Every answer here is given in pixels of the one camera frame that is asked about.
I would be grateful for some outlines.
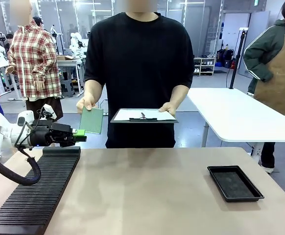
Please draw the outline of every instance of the table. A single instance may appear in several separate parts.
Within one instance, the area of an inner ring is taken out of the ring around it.
[[[206,121],[208,129],[226,142],[251,142],[253,158],[259,161],[264,142],[285,142],[285,116],[237,89],[191,88],[188,94]]]
[[[76,97],[80,97],[84,93],[84,90],[81,88],[81,80],[79,78],[79,69],[78,69],[78,65],[82,65],[82,63],[83,62],[81,61],[81,59],[58,61],[59,67],[75,67],[76,68],[76,76],[77,76],[78,91],[79,91]]]
[[[4,68],[8,67],[8,66],[9,66],[9,61],[7,61],[7,60],[0,60],[0,70],[1,70],[2,74],[5,74],[5,69]],[[20,95],[19,95],[18,90],[17,90],[17,85],[15,83],[13,75],[10,74],[9,76],[10,76],[10,79],[11,79],[12,84],[13,84],[13,88],[16,91],[16,96],[17,96],[17,99],[13,99],[13,100],[18,100],[18,99],[20,99]]]
[[[39,158],[41,150],[31,156]],[[6,167],[25,176],[17,153]],[[226,203],[209,165],[239,165],[263,193]],[[17,186],[0,175],[0,207]],[[285,192],[241,148],[82,150],[46,235],[281,235]]]

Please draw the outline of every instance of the white sleeve stripe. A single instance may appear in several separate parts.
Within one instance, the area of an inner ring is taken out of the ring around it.
[[[245,51],[244,51],[244,54],[246,53],[246,50],[253,44],[256,42],[256,40],[258,40],[266,31],[268,31],[270,28],[274,27],[274,26],[271,26],[269,27],[268,29],[266,29],[262,34],[260,34],[251,44],[249,44],[248,47],[246,47]],[[244,60],[244,64],[245,64],[245,67],[247,69],[247,71],[256,79],[258,80],[261,80],[254,72],[252,72],[251,70],[248,70],[247,66],[246,66],[246,63],[245,63],[245,60]]]

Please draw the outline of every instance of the hand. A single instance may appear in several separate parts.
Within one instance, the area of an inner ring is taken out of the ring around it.
[[[83,112],[84,106],[87,110],[91,110],[95,106],[95,98],[92,94],[84,93],[84,97],[82,97],[76,104],[77,111],[79,114]]]
[[[168,103],[165,103],[160,109],[159,109],[160,112],[165,112],[165,111],[168,111],[173,117],[175,117],[175,114],[176,114],[176,107],[168,102]]]
[[[34,81],[34,86],[37,91],[42,91],[45,88],[45,82],[44,81]]]
[[[9,66],[5,70],[5,74],[11,74],[14,71],[14,66]]]

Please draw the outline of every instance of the neck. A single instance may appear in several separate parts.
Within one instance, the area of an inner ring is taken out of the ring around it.
[[[153,12],[126,12],[126,14],[137,21],[149,22],[158,18],[158,15]]]

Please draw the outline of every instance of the beige tabletop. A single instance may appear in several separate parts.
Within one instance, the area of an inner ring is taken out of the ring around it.
[[[29,171],[20,153],[5,165]],[[226,203],[210,165],[239,165],[265,199]],[[16,186],[0,175],[0,206]],[[285,192],[240,148],[82,150],[45,234],[285,235]]]

